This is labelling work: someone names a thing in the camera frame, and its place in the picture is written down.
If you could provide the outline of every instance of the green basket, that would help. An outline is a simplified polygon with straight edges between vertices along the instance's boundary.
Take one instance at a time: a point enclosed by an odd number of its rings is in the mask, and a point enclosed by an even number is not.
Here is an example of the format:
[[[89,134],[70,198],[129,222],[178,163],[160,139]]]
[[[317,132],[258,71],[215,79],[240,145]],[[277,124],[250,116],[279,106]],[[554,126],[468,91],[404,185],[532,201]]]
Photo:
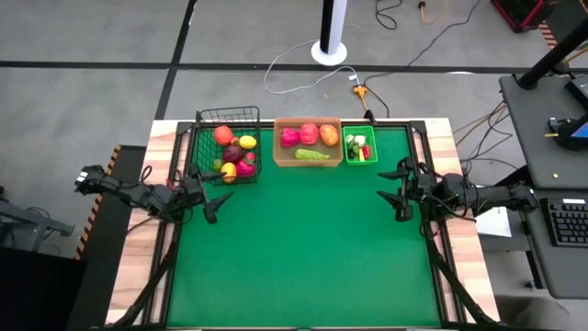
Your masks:
[[[363,135],[366,136],[366,144],[371,148],[371,157],[366,161],[359,161],[359,156],[354,160],[349,160],[347,156],[347,142],[345,137],[347,134]],[[374,128],[372,126],[345,126],[343,127],[343,143],[344,143],[344,154],[347,164],[350,166],[369,166],[373,165],[378,161],[378,148],[376,148],[376,139],[374,138]]]

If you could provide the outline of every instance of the green table surface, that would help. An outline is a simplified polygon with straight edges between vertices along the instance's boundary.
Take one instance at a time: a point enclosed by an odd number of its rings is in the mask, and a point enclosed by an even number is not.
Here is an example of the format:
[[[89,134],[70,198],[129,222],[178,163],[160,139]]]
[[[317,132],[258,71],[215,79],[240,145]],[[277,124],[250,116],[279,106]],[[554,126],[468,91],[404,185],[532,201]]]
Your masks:
[[[410,155],[405,129],[375,129],[369,166],[278,167],[272,130],[263,168],[207,224],[201,209],[181,233],[168,326],[439,326],[420,215],[394,220],[376,174]]]

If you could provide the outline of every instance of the wooden table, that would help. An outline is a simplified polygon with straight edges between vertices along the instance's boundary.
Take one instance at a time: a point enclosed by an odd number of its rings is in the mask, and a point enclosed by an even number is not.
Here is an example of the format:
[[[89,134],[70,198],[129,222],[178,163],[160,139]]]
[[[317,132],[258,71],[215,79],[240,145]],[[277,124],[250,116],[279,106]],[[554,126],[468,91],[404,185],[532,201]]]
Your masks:
[[[447,173],[461,174],[451,127],[448,119],[411,119],[424,120],[426,124],[429,145],[433,156],[435,171],[441,175]],[[143,167],[152,166],[153,172],[147,183],[164,183],[167,179],[172,150],[175,140],[177,120],[157,120],[153,123],[147,152]],[[424,160],[423,147],[420,139],[416,139],[416,147],[420,160]],[[184,164],[187,146],[182,144],[179,165]],[[130,218],[130,227],[146,219],[146,212],[134,210]],[[123,248],[119,265],[119,272],[112,293],[107,323],[118,320],[128,307],[137,298],[138,294],[147,283],[150,266],[152,263],[155,236],[157,233],[157,221],[151,221],[138,227],[127,238]],[[498,311],[492,293],[492,285],[481,251],[480,239],[476,224],[457,218],[447,220],[447,229],[457,274],[466,290],[491,318],[498,321]],[[161,281],[158,291],[155,293],[152,319],[158,318],[159,304],[164,282]],[[455,307],[452,300],[452,292],[443,279],[443,288],[446,298],[449,319],[457,321]]]

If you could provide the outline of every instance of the wire basket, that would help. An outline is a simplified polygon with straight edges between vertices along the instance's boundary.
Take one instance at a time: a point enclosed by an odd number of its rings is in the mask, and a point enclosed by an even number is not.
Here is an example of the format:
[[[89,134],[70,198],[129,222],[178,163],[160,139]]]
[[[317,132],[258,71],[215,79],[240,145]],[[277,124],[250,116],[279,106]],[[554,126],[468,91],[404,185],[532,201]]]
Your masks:
[[[211,182],[212,185],[237,185],[255,183],[261,174],[261,132],[259,108],[255,106],[205,109],[196,112],[196,164],[201,171],[212,172],[214,160],[222,160],[226,146],[214,140],[214,129],[226,125],[231,128],[232,135],[241,138],[249,135],[257,140],[253,149],[243,149],[255,155],[255,172],[248,177],[224,177]]]

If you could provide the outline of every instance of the black stand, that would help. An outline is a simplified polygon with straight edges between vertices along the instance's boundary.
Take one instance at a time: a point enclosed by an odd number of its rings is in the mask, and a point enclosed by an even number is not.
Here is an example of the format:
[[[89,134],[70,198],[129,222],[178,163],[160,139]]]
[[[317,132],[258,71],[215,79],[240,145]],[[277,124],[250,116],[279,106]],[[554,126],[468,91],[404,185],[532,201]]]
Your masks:
[[[588,17],[553,50],[549,51],[531,70],[517,80],[524,89],[532,89],[547,72],[555,68],[568,54],[580,46],[588,37]]]

